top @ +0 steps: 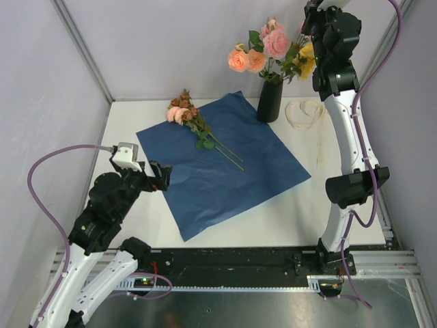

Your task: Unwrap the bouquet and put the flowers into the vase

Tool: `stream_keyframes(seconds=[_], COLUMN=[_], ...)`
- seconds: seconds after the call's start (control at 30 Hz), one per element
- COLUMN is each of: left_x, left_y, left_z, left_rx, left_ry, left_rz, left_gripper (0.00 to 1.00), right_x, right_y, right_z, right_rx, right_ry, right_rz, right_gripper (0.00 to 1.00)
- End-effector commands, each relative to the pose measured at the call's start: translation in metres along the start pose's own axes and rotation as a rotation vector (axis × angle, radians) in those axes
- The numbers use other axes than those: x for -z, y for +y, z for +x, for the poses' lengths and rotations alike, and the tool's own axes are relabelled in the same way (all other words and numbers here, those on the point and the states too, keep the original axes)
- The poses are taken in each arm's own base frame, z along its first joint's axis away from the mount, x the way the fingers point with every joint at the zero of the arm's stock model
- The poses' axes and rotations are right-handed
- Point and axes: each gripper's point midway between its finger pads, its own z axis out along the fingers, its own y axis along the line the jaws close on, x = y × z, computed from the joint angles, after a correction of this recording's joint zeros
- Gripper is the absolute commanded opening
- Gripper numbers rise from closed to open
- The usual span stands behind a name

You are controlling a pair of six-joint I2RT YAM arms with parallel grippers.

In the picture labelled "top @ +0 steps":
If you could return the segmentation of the yellow rose stem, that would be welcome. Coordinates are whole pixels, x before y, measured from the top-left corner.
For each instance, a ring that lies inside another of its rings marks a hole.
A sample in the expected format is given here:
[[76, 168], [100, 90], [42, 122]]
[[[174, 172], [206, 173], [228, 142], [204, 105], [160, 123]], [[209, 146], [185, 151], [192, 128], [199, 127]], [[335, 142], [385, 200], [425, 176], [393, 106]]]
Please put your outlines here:
[[295, 45], [292, 50], [290, 79], [297, 77], [300, 81], [306, 81], [313, 74], [316, 67], [313, 44], [308, 42], [302, 46]]

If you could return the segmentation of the large pink rose stem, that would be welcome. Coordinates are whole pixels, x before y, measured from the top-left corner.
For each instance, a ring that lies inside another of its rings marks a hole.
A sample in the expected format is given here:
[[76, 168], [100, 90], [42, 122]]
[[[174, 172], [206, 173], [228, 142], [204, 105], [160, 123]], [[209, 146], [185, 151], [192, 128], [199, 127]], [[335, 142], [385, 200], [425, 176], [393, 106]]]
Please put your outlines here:
[[269, 18], [260, 31], [249, 31], [249, 71], [271, 84], [281, 84], [283, 73], [272, 69], [274, 64], [281, 66], [290, 47], [291, 41], [282, 24], [276, 18]]

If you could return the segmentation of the blue wrapping paper sheet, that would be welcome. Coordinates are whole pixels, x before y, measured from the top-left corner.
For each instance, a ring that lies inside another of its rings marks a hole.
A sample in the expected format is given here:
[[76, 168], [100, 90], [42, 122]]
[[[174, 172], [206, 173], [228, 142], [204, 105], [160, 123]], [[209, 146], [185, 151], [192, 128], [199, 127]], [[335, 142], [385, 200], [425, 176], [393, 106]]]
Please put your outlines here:
[[206, 104], [201, 115], [214, 136], [243, 162], [198, 148], [190, 128], [163, 122], [139, 131], [146, 157], [173, 168], [164, 197], [184, 241], [310, 179], [242, 92]]

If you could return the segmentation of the cream printed ribbon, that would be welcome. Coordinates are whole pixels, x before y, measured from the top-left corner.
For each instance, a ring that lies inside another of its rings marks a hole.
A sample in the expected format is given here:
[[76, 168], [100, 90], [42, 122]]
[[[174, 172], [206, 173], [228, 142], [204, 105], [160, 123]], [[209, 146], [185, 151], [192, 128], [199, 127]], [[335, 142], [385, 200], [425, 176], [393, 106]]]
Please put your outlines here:
[[327, 114], [324, 104], [316, 99], [291, 101], [285, 106], [287, 122], [295, 130], [309, 130], [320, 123]]

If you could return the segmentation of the pink leafy flower stem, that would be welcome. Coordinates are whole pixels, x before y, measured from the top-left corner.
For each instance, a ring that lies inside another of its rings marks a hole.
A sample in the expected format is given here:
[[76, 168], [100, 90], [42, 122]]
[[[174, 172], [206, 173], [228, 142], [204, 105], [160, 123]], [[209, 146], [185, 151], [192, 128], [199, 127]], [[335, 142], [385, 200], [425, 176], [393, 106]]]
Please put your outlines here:
[[273, 48], [269, 43], [265, 43], [262, 47], [256, 50], [256, 47], [248, 50], [241, 42], [236, 43], [234, 49], [227, 57], [228, 66], [235, 72], [252, 72], [257, 73], [266, 81], [270, 80], [269, 59], [272, 59]]

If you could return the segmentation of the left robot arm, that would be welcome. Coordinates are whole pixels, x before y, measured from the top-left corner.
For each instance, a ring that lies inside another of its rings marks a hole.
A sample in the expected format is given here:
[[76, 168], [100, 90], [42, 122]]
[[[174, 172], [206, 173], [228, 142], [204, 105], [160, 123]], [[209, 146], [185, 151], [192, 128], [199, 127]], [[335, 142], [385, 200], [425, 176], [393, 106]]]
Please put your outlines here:
[[89, 285], [91, 270], [121, 230], [121, 224], [143, 192], [166, 191], [170, 166], [150, 161], [148, 176], [142, 162], [113, 161], [114, 172], [101, 174], [89, 190], [89, 200], [66, 234], [66, 252], [48, 290], [33, 312], [30, 327], [84, 327], [98, 306], [130, 274], [151, 265], [150, 246], [136, 237], [126, 239], [111, 263]]

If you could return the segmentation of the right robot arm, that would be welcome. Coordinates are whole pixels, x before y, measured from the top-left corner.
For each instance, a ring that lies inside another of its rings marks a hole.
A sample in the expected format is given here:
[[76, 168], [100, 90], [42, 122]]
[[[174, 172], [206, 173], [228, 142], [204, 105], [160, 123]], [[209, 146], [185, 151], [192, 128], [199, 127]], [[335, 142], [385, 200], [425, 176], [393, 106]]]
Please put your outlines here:
[[390, 176], [371, 149], [359, 107], [361, 89], [351, 56], [362, 24], [342, 10], [345, 5], [346, 1], [308, 1], [301, 29], [313, 45], [313, 89], [333, 122], [341, 155], [341, 175], [325, 183], [331, 208], [313, 260], [323, 274], [344, 265], [358, 208], [368, 197], [376, 197]]

